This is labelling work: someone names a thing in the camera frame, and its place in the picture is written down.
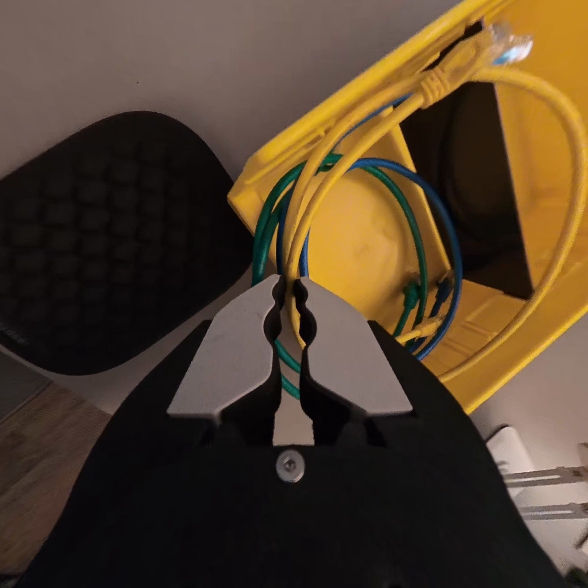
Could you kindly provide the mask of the black bin divider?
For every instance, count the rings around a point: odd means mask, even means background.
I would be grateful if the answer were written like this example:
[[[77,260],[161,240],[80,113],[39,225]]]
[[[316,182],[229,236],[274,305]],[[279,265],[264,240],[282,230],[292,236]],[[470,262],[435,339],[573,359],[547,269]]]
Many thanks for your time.
[[[464,278],[527,300],[527,265],[495,87],[468,83],[401,123],[416,173],[458,237]]]

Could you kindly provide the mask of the black mesh chair cushion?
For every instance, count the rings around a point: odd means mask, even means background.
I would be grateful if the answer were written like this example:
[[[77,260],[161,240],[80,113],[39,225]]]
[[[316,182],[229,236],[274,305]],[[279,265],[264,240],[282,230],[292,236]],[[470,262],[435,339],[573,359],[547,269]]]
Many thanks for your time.
[[[136,357],[250,267],[230,175],[156,112],[87,126],[1,180],[1,346],[68,376]]]

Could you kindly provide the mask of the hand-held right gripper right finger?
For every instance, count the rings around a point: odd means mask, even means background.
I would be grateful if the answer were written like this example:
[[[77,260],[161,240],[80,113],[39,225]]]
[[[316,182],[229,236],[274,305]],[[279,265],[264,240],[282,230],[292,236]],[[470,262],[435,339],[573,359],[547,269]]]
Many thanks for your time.
[[[307,383],[368,417],[409,414],[412,404],[366,318],[309,277],[294,292]]]

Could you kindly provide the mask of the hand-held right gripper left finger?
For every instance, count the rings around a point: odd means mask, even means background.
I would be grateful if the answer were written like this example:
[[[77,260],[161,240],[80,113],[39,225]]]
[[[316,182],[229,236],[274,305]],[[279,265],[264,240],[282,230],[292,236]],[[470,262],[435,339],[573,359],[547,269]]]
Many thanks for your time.
[[[276,339],[281,332],[283,277],[270,275],[214,317],[167,409],[172,417],[220,423],[250,409],[275,415],[282,382]]]

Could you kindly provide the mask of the yellow plastic bin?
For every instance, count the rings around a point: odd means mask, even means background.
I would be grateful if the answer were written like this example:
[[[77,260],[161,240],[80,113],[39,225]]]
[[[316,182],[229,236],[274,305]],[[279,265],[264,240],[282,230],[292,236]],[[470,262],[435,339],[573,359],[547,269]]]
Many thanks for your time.
[[[533,293],[464,278],[456,230],[401,123],[495,87]],[[414,350],[467,413],[587,313],[587,1],[463,1],[261,147],[228,201],[265,262]]]

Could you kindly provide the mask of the white hook plate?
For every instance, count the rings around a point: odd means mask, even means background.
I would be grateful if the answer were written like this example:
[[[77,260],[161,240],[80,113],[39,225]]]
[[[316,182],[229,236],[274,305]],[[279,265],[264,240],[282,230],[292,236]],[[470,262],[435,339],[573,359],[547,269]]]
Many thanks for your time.
[[[580,465],[537,470],[518,434],[510,426],[499,429],[486,443],[512,499],[539,488],[582,484],[587,486],[587,443],[580,443]],[[587,520],[587,501],[567,504],[518,506],[526,522]]]

